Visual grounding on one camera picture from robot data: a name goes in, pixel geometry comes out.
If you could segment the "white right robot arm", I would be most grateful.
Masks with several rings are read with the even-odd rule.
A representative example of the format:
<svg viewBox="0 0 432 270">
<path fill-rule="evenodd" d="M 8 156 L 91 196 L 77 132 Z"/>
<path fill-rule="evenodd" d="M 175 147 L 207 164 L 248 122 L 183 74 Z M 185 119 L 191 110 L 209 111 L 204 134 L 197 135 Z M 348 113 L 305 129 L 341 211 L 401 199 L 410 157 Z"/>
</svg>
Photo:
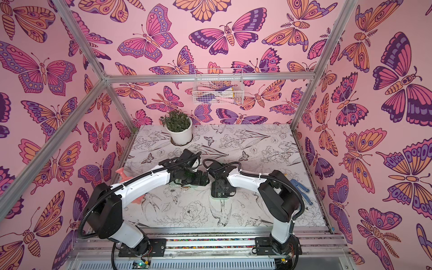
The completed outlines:
<svg viewBox="0 0 432 270">
<path fill-rule="evenodd" d="M 272 250 L 280 255 L 301 255 L 300 241 L 294 235 L 294 226 L 306 207 L 298 189 L 282 172 L 247 172 L 242 169 L 240 162 L 223 164 L 213 159 L 205 159 L 202 163 L 213 178 L 213 198 L 233 197 L 237 189 L 257 192 L 273 217 L 269 237 Z"/>
</svg>

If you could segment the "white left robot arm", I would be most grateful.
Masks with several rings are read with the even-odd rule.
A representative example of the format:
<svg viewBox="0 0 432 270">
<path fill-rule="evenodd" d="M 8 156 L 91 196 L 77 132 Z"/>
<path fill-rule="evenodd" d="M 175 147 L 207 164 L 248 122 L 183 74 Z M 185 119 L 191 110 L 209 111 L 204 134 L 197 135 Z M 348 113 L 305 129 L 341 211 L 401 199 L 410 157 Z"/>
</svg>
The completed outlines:
<svg viewBox="0 0 432 270">
<path fill-rule="evenodd" d="M 82 221 L 77 234 L 81 240 L 98 237 L 125 245 L 132 254 L 141 256 L 150 250 L 150 239 L 142 229 L 123 218 L 123 212 L 148 192 L 169 183 L 205 186 L 206 173 L 198 169 L 201 152 L 194 154 L 185 149 L 179 157 L 165 159 L 148 172 L 128 177 L 124 169 L 117 173 L 122 181 L 111 186 L 97 185 L 82 211 Z"/>
</svg>

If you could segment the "green case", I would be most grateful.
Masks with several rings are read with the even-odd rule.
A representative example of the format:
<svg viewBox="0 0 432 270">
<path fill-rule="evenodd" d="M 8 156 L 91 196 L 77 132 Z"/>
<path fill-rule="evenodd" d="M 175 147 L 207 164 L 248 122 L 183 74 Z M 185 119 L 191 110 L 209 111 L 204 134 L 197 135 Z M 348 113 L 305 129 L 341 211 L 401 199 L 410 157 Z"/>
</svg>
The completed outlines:
<svg viewBox="0 0 432 270">
<path fill-rule="evenodd" d="M 210 199 L 210 201 L 218 201 L 218 202 L 226 202 L 226 201 L 229 201 L 229 199 L 230 198 L 213 198 L 213 197 L 210 197 L 209 198 Z"/>
</svg>

